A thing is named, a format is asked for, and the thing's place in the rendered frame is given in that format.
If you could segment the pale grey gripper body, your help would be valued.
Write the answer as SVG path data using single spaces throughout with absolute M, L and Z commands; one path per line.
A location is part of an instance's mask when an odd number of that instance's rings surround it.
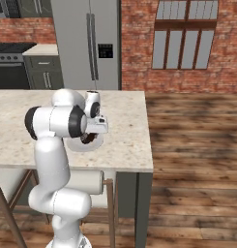
M 108 126 L 106 123 L 88 124 L 86 132 L 93 134 L 106 134 L 108 132 Z

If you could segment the chocolate cupcake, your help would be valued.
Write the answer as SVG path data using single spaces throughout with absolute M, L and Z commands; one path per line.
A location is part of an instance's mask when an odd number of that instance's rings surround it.
M 90 133 L 90 134 L 83 134 L 81 137 L 80 137 L 80 140 L 83 144 L 88 144 L 90 142 L 92 142 L 98 135 L 96 133 Z

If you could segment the white plate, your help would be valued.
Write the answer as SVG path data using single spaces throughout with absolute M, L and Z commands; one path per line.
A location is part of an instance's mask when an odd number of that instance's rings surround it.
M 98 149 L 104 143 L 104 135 L 97 134 L 93 141 L 84 144 L 80 138 L 66 139 L 67 146 L 73 152 L 90 152 Z

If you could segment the marble top kitchen island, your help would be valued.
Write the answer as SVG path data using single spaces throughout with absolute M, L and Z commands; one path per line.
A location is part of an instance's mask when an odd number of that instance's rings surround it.
M 56 91 L 0 90 L 0 168 L 36 168 L 35 143 L 24 120 L 34 107 L 49 107 Z M 101 91 L 100 114 L 108 132 L 104 143 L 90 152 L 64 146 L 70 172 L 129 171 L 135 175 L 135 248 L 145 248 L 153 179 L 153 159 L 145 95 L 141 91 Z

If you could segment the wooden stool with white cushion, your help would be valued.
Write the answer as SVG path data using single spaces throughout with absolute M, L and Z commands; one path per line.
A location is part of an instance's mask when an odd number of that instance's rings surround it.
M 29 181 L 33 186 L 39 184 L 35 170 L 0 168 L 0 210 L 15 237 L 18 248 L 27 248 L 27 245 L 16 224 L 13 210 Z
M 116 172 L 111 170 L 72 170 L 67 186 L 91 196 L 94 208 L 106 208 L 109 224 L 110 248 L 115 248 L 117 222 Z

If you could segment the dark green base cupboards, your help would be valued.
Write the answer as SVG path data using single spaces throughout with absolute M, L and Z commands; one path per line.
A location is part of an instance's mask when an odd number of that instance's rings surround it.
M 37 44 L 23 53 L 32 89 L 64 87 L 57 45 Z

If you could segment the stainless steel fridge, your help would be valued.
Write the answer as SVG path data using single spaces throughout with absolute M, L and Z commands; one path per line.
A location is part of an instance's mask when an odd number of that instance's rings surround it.
M 121 88 L 120 0 L 51 0 L 64 85 Z

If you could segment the black and steel oven range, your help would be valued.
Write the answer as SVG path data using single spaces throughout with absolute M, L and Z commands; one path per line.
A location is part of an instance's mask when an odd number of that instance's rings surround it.
M 0 43 L 0 89 L 30 88 L 22 53 L 36 43 Z

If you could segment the brown framed window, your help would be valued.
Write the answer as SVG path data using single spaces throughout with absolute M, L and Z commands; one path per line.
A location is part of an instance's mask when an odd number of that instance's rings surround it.
M 159 0 L 154 25 L 154 70 L 206 70 L 219 0 Z

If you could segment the dark green wall cupboards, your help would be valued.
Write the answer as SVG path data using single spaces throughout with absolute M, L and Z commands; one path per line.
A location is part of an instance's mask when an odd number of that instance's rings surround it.
M 17 0 L 22 17 L 52 17 L 50 0 Z

